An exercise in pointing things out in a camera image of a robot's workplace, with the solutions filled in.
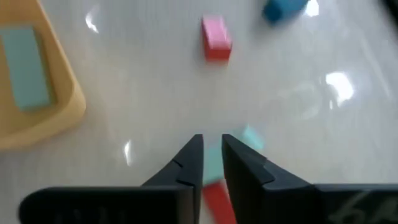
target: table surface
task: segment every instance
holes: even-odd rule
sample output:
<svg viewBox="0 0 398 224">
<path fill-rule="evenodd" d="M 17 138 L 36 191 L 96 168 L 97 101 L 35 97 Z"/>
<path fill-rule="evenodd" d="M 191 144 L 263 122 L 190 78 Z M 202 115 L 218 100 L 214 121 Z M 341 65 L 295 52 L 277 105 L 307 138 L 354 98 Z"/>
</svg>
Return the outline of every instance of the table surface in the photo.
<svg viewBox="0 0 398 224">
<path fill-rule="evenodd" d="M 0 155 L 0 222 L 54 185 L 140 185 L 197 133 L 250 125 L 309 182 L 398 182 L 398 41 L 379 1 L 311 0 L 271 28 L 265 0 L 42 0 L 87 100 L 79 127 Z M 221 14 L 228 66 L 203 59 Z M 207 211 L 202 223 L 211 223 Z"/>
</svg>

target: pink block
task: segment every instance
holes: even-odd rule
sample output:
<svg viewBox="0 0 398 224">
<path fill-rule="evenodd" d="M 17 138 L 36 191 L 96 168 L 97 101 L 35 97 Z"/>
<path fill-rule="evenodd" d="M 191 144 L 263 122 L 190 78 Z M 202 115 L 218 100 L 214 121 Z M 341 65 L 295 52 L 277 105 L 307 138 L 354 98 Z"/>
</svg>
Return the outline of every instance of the pink block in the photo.
<svg viewBox="0 0 398 224">
<path fill-rule="evenodd" d="M 221 16 L 203 16 L 203 30 L 211 49 L 230 49 L 231 37 Z"/>
</svg>

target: light blue block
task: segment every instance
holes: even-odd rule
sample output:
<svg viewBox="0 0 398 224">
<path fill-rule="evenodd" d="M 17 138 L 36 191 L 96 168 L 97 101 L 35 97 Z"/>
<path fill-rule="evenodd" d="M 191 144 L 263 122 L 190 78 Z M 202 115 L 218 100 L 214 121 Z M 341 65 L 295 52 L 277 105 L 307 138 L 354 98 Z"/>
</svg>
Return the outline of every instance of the light blue block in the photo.
<svg viewBox="0 0 398 224">
<path fill-rule="evenodd" d="M 32 26 L 0 29 L 12 93 L 18 108 L 32 110 L 51 104 L 39 46 Z"/>
<path fill-rule="evenodd" d="M 307 3 L 308 0 L 269 0 L 262 14 L 271 24 L 275 24 L 294 17 Z"/>
<path fill-rule="evenodd" d="M 231 134 L 256 151 L 260 151 L 264 148 L 264 141 L 261 139 L 260 135 L 249 126 L 246 126 L 243 131 L 235 131 Z M 205 150 L 203 185 L 211 184 L 223 178 L 223 155 L 221 151 L 221 140 L 219 140 L 217 144 Z"/>
</svg>

